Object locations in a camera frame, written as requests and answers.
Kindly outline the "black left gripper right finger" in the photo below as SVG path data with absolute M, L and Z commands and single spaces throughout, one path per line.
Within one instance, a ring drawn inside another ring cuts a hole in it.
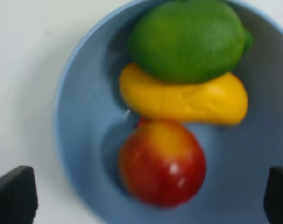
M 270 224 L 283 224 L 283 167 L 270 168 L 263 206 Z

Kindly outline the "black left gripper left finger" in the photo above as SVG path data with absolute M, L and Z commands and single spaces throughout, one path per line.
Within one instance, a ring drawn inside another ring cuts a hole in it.
M 0 224 L 32 224 L 37 209 L 37 188 L 31 166 L 18 166 L 0 177 Z

